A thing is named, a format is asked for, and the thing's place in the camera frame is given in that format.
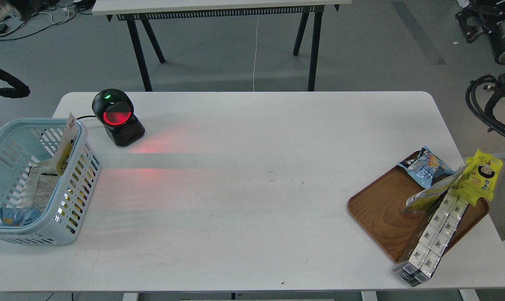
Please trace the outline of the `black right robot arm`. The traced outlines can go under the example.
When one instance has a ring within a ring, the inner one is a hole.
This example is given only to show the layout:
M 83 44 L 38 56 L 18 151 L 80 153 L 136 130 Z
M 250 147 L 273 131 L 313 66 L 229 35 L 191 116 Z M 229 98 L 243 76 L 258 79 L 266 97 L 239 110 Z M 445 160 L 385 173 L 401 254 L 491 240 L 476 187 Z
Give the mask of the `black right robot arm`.
M 502 74 L 481 76 L 470 82 L 465 92 L 469 110 L 488 131 L 505 138 L 505 122 L 495 116 L 495 107 L 505 99 L 505 0 L 460 0 L 461 10 L 455 20 L 466 42 L 485 36 L 493 61 L 502 66 Z

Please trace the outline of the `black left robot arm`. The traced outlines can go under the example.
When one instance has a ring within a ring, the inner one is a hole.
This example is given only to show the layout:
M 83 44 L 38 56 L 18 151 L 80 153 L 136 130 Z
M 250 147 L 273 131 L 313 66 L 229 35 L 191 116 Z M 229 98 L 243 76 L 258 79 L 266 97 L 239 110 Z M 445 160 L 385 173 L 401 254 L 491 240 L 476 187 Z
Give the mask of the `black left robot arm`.
M 0 41 L 12 42 L 29 38 L 31 35 L 17 38 L 8 38 L 8 36 L 25 26 L 36 16 L 46 15 L 46 10 L 49 7 L 55 8 L 56 6 L 56 0 L 0 0 Z M 6 25 L 2 22 L 8 17 L 16 17 L 21 23 L 12 31 L 2 33 L 2 29 L 6 28 Z M 0 97 L 12 99 L 24 98 L 31 93 L 27 84 L 1 68 L 0 81 L 8 84 L 8 87 L 0 87 Z

